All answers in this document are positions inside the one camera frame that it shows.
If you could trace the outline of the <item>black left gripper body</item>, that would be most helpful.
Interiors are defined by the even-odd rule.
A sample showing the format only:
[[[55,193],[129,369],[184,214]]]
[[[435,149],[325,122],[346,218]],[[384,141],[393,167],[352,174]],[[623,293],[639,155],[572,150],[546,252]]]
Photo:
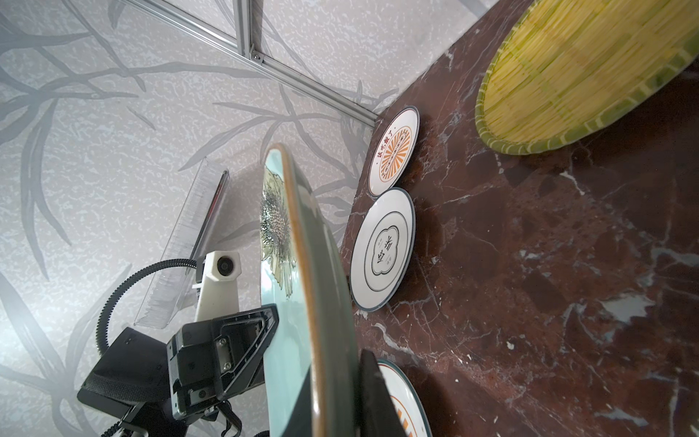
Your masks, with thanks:
[[[87,375],[78,400],[118,419],[118,429],[173,436],[166,344],[125,329]]]

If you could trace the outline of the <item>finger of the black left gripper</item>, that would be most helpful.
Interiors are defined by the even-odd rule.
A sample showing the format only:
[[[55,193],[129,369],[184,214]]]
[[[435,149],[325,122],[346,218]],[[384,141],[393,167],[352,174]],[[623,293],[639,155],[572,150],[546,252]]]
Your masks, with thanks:
[[[262,384],[264,353],[279,322],[277,306],[268,304],[183,325],[167,343],[174,418],[202,415]]]

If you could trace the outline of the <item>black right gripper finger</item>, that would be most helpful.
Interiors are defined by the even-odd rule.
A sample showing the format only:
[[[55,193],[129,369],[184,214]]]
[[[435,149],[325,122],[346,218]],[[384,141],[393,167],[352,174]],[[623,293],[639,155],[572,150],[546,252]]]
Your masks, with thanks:
[[[375,355],[360,353],[360,436],[406,437]]]

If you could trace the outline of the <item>light green flower plate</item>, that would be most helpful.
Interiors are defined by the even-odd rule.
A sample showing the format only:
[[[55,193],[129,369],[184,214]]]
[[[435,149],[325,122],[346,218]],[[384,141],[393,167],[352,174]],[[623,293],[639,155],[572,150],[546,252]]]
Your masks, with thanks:
[[[335,238],[291,152],[268,148],[260,205],[260,299],[278,328],[264,353],[273,436],[358,433],[359,355]]]

